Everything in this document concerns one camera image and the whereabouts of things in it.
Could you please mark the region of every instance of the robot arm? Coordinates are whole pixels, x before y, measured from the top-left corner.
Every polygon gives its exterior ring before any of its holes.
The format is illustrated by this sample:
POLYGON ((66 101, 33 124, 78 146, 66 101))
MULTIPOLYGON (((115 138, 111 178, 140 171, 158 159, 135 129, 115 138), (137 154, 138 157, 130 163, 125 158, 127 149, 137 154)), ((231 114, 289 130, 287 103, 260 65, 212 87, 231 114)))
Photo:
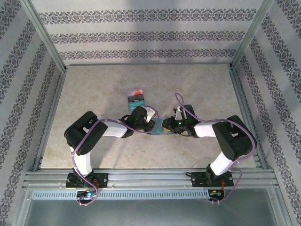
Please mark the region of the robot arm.
MULTIPOLYGON (((155 125, 155 121, 151 120, 154 114, 155 112, 150 108, 146 107, 146 109, 144 109, 143 107, 136 107, 130 115, 125 115, 120 119, 120 121, 135 130, 144 130, 144 132, 148 132, 155 125)), ((86 112, 65 131, 64 137, 67 140, 67 144, 69 145, 71 152, 73 152, 80 144, 84 136, 87 134, 86 131, 91 129, 98 120, 100 119, 93 112, 86 112)), ((133 133, 134 131, 128 129, 126 126, 112 121, 97 123, 74 155, 77 170, 83 177, 91 177, 93 170, 91 167, 90 153, 101 137, 111 136, 127 138, 133 135, 133 133)), ((84 183, 78 173, 75 170, 73 170, 73 172, 77 178, 84 183)))
MULTIPOLYGON (((194 114, 191 105, 185 105, 184 107, 194 114)), ((253 146, 249 136, 242 129, 230 122, 199 122, 186 113, 182 107, 174 109, 174 112, 175 117, 172 116, 163 120, 162 127, 181 135, 186 131, 188 134, 186 136, 189 137, 216 137, 218 140, 222 151, 206 168, 206 178, 209 185, 221 180, 223 174, 228 171, 229 167, 235 161, 252 151, 253 146)), ((237 115, 233 115, 227 119, 237 123, 251 134, 237 115)), ((257 147, 255 138, 252 134, 251 136, 255 141, 255 147, 257 147)))

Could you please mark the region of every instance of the blue object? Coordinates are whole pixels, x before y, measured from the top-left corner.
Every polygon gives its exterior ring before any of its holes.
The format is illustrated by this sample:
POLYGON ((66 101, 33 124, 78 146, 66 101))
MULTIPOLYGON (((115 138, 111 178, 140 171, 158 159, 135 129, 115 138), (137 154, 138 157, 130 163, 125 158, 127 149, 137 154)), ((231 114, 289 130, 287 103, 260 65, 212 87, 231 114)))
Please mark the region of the blue object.
MULTIPOLYGON (((150 133, 150 135, 167 135, 167 134, 174 134, 174 133, 170 132, 169 130, 167 130, 167 129, 165 129, 165 128, 162 127, 162 121, 163 121, 164 119, 165 119, 165 118, 160 119, 160 122, 159 122, 159 125, 158 125, 157 129, 156 129, 154 132, 150 133)), ((158 123, 158 119, 152 118, 152 120, 154 120, 154 121, 156 122, 156 124, 158 123)))
POLYGON ((128 103, 128 109, 129 109, 129 112, 130 114, 133 112, 133 110, 136 108, 136 107, 144 107, 145 106, 145 101, 142 100, 142 101, 137 101, 137 102, 130 102, 128 103))

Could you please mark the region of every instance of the black robot arm segment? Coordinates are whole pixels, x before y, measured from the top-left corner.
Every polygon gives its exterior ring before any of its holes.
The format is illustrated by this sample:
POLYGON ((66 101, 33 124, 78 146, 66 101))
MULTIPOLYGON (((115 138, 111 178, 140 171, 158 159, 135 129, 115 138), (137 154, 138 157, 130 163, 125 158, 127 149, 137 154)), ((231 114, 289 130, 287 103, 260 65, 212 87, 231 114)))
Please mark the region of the black robot arm segment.
MULTIPOLYGON (((135 130, 143 130, 144 132, 149 132, 154 127, 155 121, 151 119, 149 122, 147 122, 147 115, 147 110, 143 107, 138 106, 132 111, 130 115, 127 114, 123 116, 120 121, 135 130)), ((127 138, 133 135, 133 133, 133 130, 128 129, 122 138, 127 138)))
MULTIPOLYGON (((87 134, 84 131, 84 128, 90 129, 97 121, 97 116, 93 112, 86 112, 65 131, 64 137, 67 140, 67 144, 75 149, 87 134)), ((76 154, 84 155, 89 153, 105 133, 107 128, 108 127, 103 122, 98 123, 91 131, 85 142, 78 149, 76 154)))
MULTIPOLYGON (((236 122, 247 130, 255 142, 255 148, 257 147, 256 139, 237 115, 233 115, 227 119, 236 122)), ((249 154, 252 151, 253 146, 250 138, 237 126, 234 126, 230 122, 219 121, 213 124, 212 128, 223 154, 231 161, 235 161, 240 156, 249 154)))

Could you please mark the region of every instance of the aluminum frame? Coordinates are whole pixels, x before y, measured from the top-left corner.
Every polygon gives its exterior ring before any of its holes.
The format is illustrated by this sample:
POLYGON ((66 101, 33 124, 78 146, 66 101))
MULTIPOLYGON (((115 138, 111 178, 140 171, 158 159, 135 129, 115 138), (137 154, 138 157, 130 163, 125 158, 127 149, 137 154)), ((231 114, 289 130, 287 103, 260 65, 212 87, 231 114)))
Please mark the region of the aluminum frame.
MULTIPOLYGON (((186 172, 200 172, 206 169, 96 169, 97 173, 108 173, 108 186, 100 190, 100 193, 136 194, 145 192, 183 193, 182 199, 191 199, 197 192, 206 192, 207 189, 218 187, 192 187, 191 178, 186 172)), ((260 168, 241 168, 243 174, 237 189, 264 188, 270 193, 270 201, 278 225, 292 225, 288 213, 283 209, 283 199, 276 179, 274 170, 260 168)), ((65 183, 70 169, 41 169, 37 172, 27 172, 22 186, 21 195, 18 201, 16 213, 13 219, 13 226, 24 225, 27 213, 32 200, 37 199, 36 192, 43 193, 38 199, 44 200, 66 200, 58 198, 59 195, 83 189, 66 188, 65 183)), ((237 181, 239 172, 232 172, 233 182, 237 181)), ((145 199, 144 197, 124 198, 114 195, 111 199, 145 199)), ((154 199, 167 199, 164 196, 154 196, 154 199)))
POLYGON ((232 61, 232 66, 235 68, 239 63, 242 56, 245 54, 248 45, 250 44, 252 38, 254 37, 257 29, 259 28, 261 22, 263 21, 265 15, 267 14, 269 8, 273 4, 274 0, 263 0, 248 31, 246 32, 241 44, 239 45, 236 54, 232 61))
MULTIPOLYGON (((251 133, 256 134, 254 125, 252 124, 252 119, 251 119, 250 113, 248 111, 247 103, 246 103, 246 100, 243 95, 242 88, 238 82, 238 75, 236 74, 235 70, 232 69, 232 67, 230 65, 229 65, 228 69, 229 69, 230 77, 232 80, 233 88, 235 91, 235 95, 236 95, 236 98, 238 101, 238 106, 240 108, 240 112, 241 112, 243 121, 246 124, 246 126, 249 128, 251 133)), ((265 161, 265 158, 263 156, 263 150, 260 148, 259 145, 257 146, 255 153, 254 153, 254 161, 255 161, 255 164, 259 161, 260 167, 262 169, 270 168, 265 161)))
POLYGON ((50 113, 49 113, 50 117, 47 120, 46 130, 43 134, 43 137, 42 137, 42 140, 41 140, 41 145, 40 145, 40 148, 39 148, 38 154, 37 154, 37 159, 34 163, 32 171, 37 171, 39 169, 40 164, 41 164, 41 160, 42 160, 42 156, 45 153, 45 149, 46 149, 48 138, 49 138, 50 131, 51 131, 51 128, 52 128, 53 120, 55 118, 56 109, 57 109, 58 102, 59 102, 61 92, 62 92, 62 89, 63 89, 63 84, 65 82, 66 74, 67 74, 67 69, 62 72, 61 78, 59 80, 58 87, 55 91, 54 101, 53 101, 53 104, 51 106, 50 113))

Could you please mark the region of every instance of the metal corner post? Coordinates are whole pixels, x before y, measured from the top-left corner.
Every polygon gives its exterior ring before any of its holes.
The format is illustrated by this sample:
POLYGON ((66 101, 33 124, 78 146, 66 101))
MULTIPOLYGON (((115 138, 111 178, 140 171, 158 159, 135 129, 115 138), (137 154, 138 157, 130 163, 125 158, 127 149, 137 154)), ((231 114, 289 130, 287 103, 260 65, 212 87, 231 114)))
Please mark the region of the metal corner post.
POLYGON ((252 38, 254 37, 257 29, 259 28, 261 22, 263 21, 263 18, 267 14, 269 8, 271 7, 274 0, 263 0, 248 31, 246 32, 246 35, 244 36, 243 41, 239 45, 236 54, 234 56, 234 59, 232 61, 232 69, 236 68, 237 64, 239 63, 240 59, 244 55, 248 45, 250 44, 252 38))
POLYGON ((53 41, 50 38, 50 35, 48 34, 43 22, 41 21, 41 18, 38 14, 38 12, 35 10, 31 0, 20 0, 20 3, 27 13, 27 16, 31 20, 32 24, 36 28, 40 38, 44 42, 45 46, 47 47, 47 50, 50 52, 52 58, 54 59, 56 65, 59 67, 60 72, 64 72, 66 69, 66 66, 57 51, 53 41))

